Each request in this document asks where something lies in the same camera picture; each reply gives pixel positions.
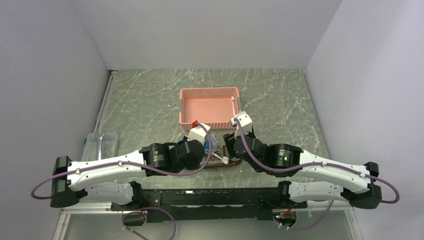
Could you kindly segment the oval wooden tray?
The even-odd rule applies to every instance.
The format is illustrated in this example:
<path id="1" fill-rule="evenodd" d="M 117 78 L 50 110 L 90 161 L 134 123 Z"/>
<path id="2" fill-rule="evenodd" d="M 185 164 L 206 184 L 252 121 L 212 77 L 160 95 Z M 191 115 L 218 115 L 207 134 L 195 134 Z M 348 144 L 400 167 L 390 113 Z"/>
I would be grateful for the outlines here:
<path id="1" fill-rule="evenodd" d="M 226 149 L 226 147 L 223 145 L 222 146 L 222 148 L 220 148 L 220 152 L 222 153 L 222 154 L 224 154 L 226 157 L 228 157 L 227 156 L 227 149 Z M 242 160 L 241 159 L 233 159 L 233 160 L 231 160 L 231 159 L 229 159 L 229 163 L 228 164 L 222 164 L 222 163 L 218 163 L 218 164 L 209 164 L 209 162 L 206 164 L 206 168 L 218 168 L 218 167 L 235 167 L 235 166 L 238 166 L 238 165 L 240 165 L 241 164 L 241 162 L 242 162 Z"/>

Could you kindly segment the clear textured glass dish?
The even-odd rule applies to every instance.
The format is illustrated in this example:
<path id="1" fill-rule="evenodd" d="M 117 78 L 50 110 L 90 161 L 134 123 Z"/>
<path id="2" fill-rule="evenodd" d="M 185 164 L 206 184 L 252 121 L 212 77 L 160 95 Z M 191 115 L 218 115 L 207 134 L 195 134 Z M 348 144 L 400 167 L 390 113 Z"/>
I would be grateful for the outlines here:
<path id="1" fill-rule="evenodd" d="M 210 141 L 206 138 L 204 144 L 205 155 L 209 154 L 209 148 L 211 147 L 212 153 L 208 164 L 228 164 L 229 158 L 221 153 L 220 145 L 214 134 L 210 134 Z"/>

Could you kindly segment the blue toothpaste tube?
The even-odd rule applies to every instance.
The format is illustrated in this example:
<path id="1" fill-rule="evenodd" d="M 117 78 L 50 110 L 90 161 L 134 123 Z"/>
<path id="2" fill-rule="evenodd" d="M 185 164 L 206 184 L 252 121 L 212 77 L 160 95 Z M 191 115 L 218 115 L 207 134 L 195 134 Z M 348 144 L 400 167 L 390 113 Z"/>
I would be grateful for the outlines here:
<path id="1" fill-rule="evenodd" d="M 204 144 L 204 154 L 208 155 L 210 151 L 213 151 L 213 146 L 211 145 L 210 141 L 206 139 Z"/>

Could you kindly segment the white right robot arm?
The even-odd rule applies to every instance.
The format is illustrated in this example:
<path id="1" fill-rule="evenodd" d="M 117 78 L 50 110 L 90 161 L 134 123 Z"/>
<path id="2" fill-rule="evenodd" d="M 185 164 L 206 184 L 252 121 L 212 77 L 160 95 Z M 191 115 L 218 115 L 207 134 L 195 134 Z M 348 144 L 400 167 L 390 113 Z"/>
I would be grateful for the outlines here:
<path id="1" fill-rule="evenodd" d="M 378 164 L 338 163 L 314 155 L 300 147 L 278 143 L 267 145 L 253 133 L 223 136 L 230 158 L 246 161 L 257 173 L 282 178 L 275 194 L 276 203 L 287 208 L 306 201 L 341 201 L 359 209 L 376 209 L 382 191 L 375 184 Z"/>

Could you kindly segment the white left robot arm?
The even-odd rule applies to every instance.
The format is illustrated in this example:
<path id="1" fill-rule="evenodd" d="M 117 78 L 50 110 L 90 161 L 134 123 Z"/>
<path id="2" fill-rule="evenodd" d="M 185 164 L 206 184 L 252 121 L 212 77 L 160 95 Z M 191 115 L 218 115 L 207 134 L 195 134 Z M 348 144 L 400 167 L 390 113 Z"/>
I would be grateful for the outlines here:
<path id="1" fill-rule="evenodd" d="M 145 201 L 141 184 L 113 183 L 114 180 L 196 174 L 202 167 L 205 143 L 205 139 L 189 138 L 152 143 L 125 155 L 95 161 L 72 161 L 67 155 L 60 156 L 52 173 L 50 207 L 105 201 L 137 210 Z"/>

